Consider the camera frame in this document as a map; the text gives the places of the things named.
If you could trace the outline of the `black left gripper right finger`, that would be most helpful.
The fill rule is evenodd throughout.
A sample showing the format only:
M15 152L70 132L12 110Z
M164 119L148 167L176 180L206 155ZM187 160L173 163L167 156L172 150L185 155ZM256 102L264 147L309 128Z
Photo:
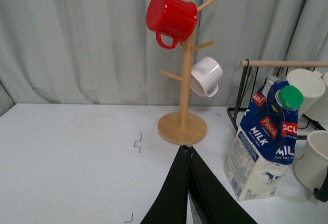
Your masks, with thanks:
M194 223L256 223L224 188L193 147L187 147Z

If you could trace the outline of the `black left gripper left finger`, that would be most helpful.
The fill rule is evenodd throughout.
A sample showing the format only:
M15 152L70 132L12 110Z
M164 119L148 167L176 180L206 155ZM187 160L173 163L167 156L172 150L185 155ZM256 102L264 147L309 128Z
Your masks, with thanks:
M180 146L158 196L141 223L186 223L188 184L188 150Z

